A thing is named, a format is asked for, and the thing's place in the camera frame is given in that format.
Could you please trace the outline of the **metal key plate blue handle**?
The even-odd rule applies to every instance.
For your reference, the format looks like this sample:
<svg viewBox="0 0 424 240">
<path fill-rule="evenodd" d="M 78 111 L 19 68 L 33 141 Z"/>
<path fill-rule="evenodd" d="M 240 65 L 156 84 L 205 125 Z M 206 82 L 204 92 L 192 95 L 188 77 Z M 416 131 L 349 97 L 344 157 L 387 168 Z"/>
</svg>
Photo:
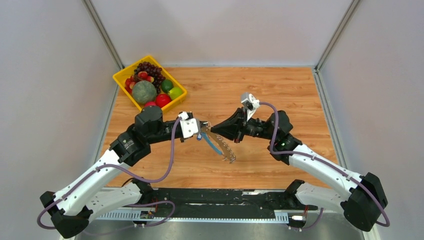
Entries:
<svg viewBox="0 0 424 240">
<path fill-rule="evenodd" d="M 224 161 L 228 161 L 230 164 L 236 161 L 236 155 L 230 146 L 224 141 L 222 136 L 213 133 L 210 126 L 203 126 L 200 136 Z"/>
</svg>

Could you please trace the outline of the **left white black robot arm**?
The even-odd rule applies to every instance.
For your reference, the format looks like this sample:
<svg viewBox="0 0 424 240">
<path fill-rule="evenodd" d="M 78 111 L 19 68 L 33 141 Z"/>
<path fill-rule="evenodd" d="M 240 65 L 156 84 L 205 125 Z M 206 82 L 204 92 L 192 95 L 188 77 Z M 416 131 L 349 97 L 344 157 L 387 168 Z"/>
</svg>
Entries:
<svg viewBox="0 0 424 240">
<path fill-rule="evenodd" d="M 175 139 L 181 141 L 201 133 L 209 123 L 182 111 L 176 119 L 163 120 L 158 106 L 147 106 L 134 118 L 134 123 L 114 140 L 109 149 L 88 170 L 63 189 L 46 191 L 40 196 L 44 209 L 37 216 L 37 224 L 46 230 L 57 230 L 64 238 L 81 233 L 98 215 L 106 211 L 137 203 L 147 207 L 153 193 L 146 188 L 132 191 L 127 187 L 118 190 L 119 197 L 98 196 L 97 193 L 120 173 L 132 176 L 138 182 L 159 183 L 171 172 L 174 163 Z M 151 153 L 151 145 L 171 142 L 170 160 L 164 175 L 146 179 L 129 171 L 139 160 Z"/>
</svg>

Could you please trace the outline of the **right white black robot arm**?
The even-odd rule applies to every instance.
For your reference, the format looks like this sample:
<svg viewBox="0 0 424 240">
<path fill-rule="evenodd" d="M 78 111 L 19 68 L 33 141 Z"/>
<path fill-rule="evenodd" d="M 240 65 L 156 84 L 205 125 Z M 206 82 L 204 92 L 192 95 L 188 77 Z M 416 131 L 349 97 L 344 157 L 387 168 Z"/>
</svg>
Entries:
<svg viewBox="0 0 424 240">
<path fill-rule="evenodd" d="M 240 143 L 245 136 L 269 140 L 268 150 L 277 161 L 299 168 L 316 177 L 327 187 L 317 187 L 294 180 L 287 188 L 286 204 L 292 209 L 301 205 L 316 206 L 341 214 L 354 227 L 369 232 L 374 225 L 389 227 L 385 212 L 388 200 L 380 179 L 373 173 L 363 175 L 348 170 L 314 152 L 295 138 L 286 112 L 274 110 L 267 120 L 249 118 L 248 110 L 238 108 L 211 132 Z"/>
</svg>

